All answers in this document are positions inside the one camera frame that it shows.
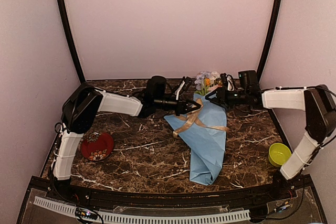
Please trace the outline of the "beige satin ribbon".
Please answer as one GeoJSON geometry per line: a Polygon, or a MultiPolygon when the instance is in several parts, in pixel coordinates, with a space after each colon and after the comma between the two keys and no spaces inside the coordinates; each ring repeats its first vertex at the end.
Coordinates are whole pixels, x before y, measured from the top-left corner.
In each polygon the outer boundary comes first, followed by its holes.
{"type": "Polygon", "coordinates": [[[229,132],[229,128],[227,126],[207,126],[205,125],[199,118],[199,114],[202,111],[204,104],[201,98],[198,98],[196,100],[196,104],[200,106],[200,108],[196,109],[195,111],[188,112],[186,116],[184,115],[175,115],[175,117],[181,121],[184,121],[184,124],[179,127],[178,129],[173,131],[173,137],[178,138],[179,134],[182,132],[187,131],[192,125],[197,125],[199,127],[203,127],[206,129],[212,129],[222,132],[229,132]]]}

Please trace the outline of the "blue wrapping paper sheet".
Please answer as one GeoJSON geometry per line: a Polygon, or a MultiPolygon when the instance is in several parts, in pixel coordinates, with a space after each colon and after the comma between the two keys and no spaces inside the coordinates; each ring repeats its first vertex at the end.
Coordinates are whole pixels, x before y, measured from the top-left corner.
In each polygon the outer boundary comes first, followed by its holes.
{"type": "Polygon", "coordinates": [[[211,185],[222,170],[226,145],[226,131],[214,127],[226,126],[227,116],[224,108],[210,103],[204,96],[194,94],[193,100],[197,99],[203,103],[198,119],[205,126],[193,123],[178,136],[191,149],[190,181],[211,185]]]}

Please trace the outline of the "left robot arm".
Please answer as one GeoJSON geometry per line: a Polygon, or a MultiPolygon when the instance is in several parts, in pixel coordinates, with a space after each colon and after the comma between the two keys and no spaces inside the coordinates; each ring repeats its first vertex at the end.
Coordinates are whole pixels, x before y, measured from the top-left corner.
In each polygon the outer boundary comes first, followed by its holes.
{"type": "Polygon", "coordinates": [[[71,177],[71,167],[77,146],[86,132],[90,130],[99,112],[121,113],[146,118],[157,109],[173,111],[175,115],[195,113],[201,104],[193,100],[183,100],[181,93],[191,85],[191,79],[184,77],[170,93],[166,93],[167,80],[153,76],[144,90],[134,95],[117,94],[82,83],[62,106],[61,121],[55,125],[60,137],[54,162],[51,167],[54,184],[53,191],[63,201],[74,197],[74,189],[63,180],[71,177]]]}

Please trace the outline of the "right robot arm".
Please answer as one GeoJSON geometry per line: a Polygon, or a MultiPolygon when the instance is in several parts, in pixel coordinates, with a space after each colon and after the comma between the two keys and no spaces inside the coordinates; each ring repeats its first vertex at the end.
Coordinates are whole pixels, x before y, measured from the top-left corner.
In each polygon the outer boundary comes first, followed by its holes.
{"type": "Polygon", "coordinates": [[[221,74],[222,87],[205,98],[225,109],[250,105],[273,113],[284,110],[291,115],[302,115],[302,138],[280,168],[284,179],[295,178],[322,149],[335,141],[335,93],[325,84],[262,89],[255,70],[240,71],[238,79],[239,85],[235,86],[228,81],[227,74],[221,74]]]}

